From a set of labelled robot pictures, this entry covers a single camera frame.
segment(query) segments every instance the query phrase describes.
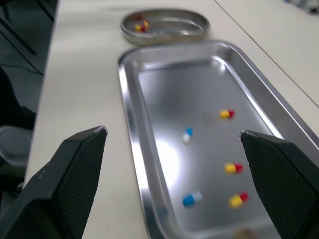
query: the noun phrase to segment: textured rubber pad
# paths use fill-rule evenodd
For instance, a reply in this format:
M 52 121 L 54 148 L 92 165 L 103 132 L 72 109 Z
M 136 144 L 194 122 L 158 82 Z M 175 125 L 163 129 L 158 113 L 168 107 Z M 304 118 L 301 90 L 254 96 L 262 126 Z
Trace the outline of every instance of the textured rubber pad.
M 293 144 L 244 130 L 257 193 L 282 239 L 318 239 L 319 169 Z

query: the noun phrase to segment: red and yellow capsule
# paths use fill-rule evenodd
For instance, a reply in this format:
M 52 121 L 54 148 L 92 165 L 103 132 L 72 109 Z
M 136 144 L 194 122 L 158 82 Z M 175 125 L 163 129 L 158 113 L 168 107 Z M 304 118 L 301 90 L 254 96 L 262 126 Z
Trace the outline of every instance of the red and yellow capsule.
M 146 29 L 145 29 L 145 26 L 144 25 L 138 25 L 138 24 L 136 24 L 135 25 L 135 31 L 137 31 L 137 32 L 146 32 Z
M 231 119 L 235 116 L 235 111 L 234 110 L 221 110 L 219 112 L 220 117 L 222 119 Z
M 148 28 L 150 26 L 146 20 L 144 20 L 143 23 L 144 23 L 145 28 Z
M 235 194 L 232 196 L 228 204 L 231 208 L 239 208 L 241 207 L 244 203 L 247 203 L 249 201 L 249 196 L 246 192 L 240 193 L 240 194 Z
M 226 163 L 224 170 L 227 174 L 239 174 L 244 170 L 240 163 Z

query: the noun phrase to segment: floor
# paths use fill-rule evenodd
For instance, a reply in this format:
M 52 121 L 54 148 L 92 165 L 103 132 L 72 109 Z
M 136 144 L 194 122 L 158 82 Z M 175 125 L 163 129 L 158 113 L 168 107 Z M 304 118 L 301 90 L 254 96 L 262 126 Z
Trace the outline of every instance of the floor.
M 54 14 L 57 0 L 41 1 L 46 1 L 44 4 Z M 10 14 L 8 24 L 34 49 L 36 55 L 32 55 L 0 24 L 0 66 L 8 74 L 20 105 L 37 112 L 43 77 L 30 63 L 40 73 L 44 72 L 53 23 L 34 0 L 14 0 L 8 4 L 8 11 Z M 0 17 L 5 19 L 1 6 Z M 4 215 L 14 199 L 13 194 L 5 192 L 2 194 L 0 217 Z

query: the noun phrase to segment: oval metal dish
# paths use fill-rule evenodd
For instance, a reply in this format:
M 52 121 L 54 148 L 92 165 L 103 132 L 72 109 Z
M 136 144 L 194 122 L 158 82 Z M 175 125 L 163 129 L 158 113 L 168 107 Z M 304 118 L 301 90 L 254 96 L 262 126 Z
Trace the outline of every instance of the oval metal dish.
M 138 32 L 136 26 L 144 27 Z M 121 24 L 125 38 L 138 46 L 202 40 L 210 28 L 206 17 L 181 9 L 151 9 L 129 14 Z

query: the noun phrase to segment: gray object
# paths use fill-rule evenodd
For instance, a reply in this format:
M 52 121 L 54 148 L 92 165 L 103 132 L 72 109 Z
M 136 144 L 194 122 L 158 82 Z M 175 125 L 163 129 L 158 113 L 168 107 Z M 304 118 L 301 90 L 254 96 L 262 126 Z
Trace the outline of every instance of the gray object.
M 317 166 L 319 139 L 245 53 L 221 41 L 140 48 L 122 56 L 119 75 L 151 238 L 279 239 L 238 135 L 248 129 L 284 138 Z M 236 115 L 221 120 L 221 109 Z M 244 172 L 225 174 L 232 162 Z M 183 197 L 195 191 L 202 202 L 185 209 Z M 250 201 L 229 208 L 229 198 L 241 192 Z
M 0 175 L 24 178 L 32 133 L 14 126 L 0 127 Z
M 135 25 L 146 20 L 146 32 L 136 32 Z M 129 14 L 121 23 L 125 38 L 134 45 L 150 46 L 181 41 L 202 40 L 210 28 L 206 17 L 181 9 L 151 9 Z

